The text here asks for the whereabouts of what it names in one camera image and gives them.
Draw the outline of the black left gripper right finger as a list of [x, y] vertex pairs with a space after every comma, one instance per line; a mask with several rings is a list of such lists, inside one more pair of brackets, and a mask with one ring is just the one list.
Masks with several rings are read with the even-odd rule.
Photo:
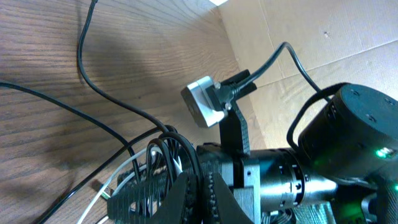
[[203, 223], [253, 224], [219, 173], [210, 173], [203, 181]]

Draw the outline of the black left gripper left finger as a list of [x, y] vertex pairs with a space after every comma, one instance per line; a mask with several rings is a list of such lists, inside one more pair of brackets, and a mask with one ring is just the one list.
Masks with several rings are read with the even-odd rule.
[[197, 176], [181, 173], [157, 211], [157, 223], [194, 223], [197, 193]]

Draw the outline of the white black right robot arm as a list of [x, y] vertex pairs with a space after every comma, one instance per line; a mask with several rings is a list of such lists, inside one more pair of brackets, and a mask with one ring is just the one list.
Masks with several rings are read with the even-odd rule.
[[331, 101], [287, 148], [241, 153], [206, 143], [183, 171], [119, 179], [107, 202], [115, 223], [304, 222], [307, 207], [331, 205], [337, 223], [397, 222], [397, 102], [367, 86], [339, 83], [314, 94]]

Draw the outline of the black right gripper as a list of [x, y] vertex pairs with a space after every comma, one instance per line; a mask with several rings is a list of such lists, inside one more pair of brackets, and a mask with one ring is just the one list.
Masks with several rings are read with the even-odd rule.
[[253, 223], [335, 223], [337, 184], [310, 170], [290, 148], [250, 150], [238, 105], [220, 123], [221, 143], [197, 153], [204, 174], [219, 173]]

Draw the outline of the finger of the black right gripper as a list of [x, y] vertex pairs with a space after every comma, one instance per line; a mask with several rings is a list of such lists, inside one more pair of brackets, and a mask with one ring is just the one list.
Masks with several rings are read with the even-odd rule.
[[[168, 181], [167, 175], [165, 173], [165, 165], [155, 165], [154, 169], [152, 170], [153, 173], [153, 178], [157, 178], [157, 181], [161, 184], [165, 184]], [[147, 168], [145, 164], [141, 164], [139, 166], [139, 174], [140, 174], [140, 178], [141, 181], [145, 181], [146, 180], [146, 173], [147, 173]], [[129, 169], [129, 170], [125, 170], [124, 172], [122, 172], [121, 174], [119, 174], [117, 176], [117, 186], [119, 187], [126, 178], [128, 178], [131, 175], [131, 178], [125, 183], [125, 185], [135, 185], [136, 182], [136, 177], [135, 177], [135, 170]]]
[[157, 211], [174, 182], [161, 184], [152, 177], [114, 191], [107, 201], [109, 219], [115, 223], [157, 223]]

